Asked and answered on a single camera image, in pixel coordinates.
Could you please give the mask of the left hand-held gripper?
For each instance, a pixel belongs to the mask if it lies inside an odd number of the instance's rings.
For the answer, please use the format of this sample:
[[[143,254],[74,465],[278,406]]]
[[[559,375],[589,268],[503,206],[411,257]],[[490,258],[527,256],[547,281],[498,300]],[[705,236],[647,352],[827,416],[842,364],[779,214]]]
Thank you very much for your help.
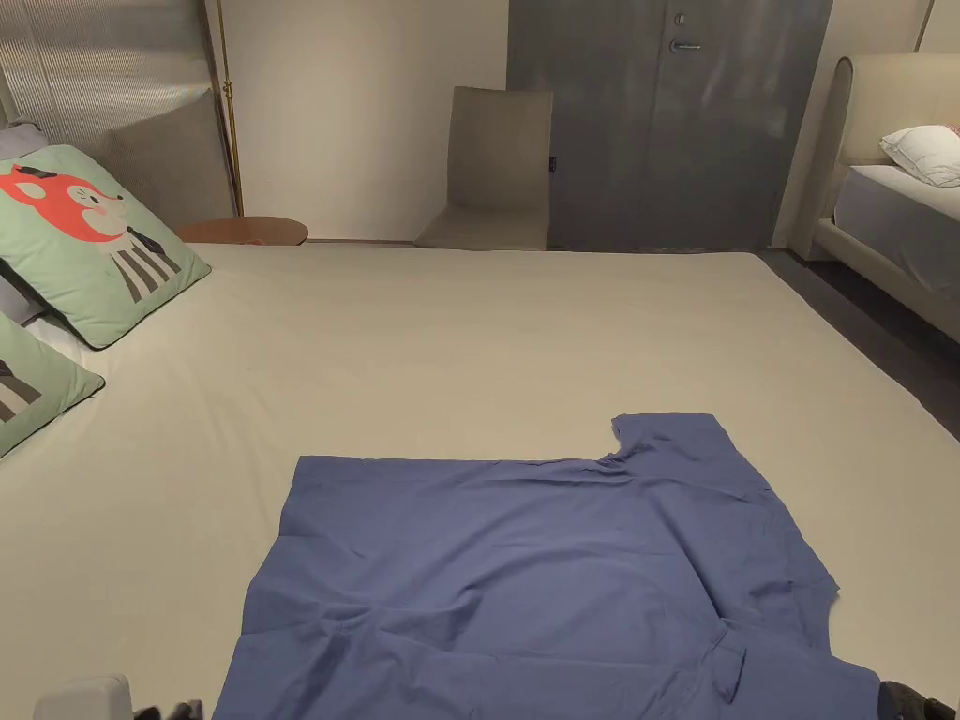
[[[132,708],[128,679],[122,674],[65,682],[45,692],[35,704],[36,719],[163,720],[160,708]],[[200,699],[178,702],[170,720],[203,720]]]

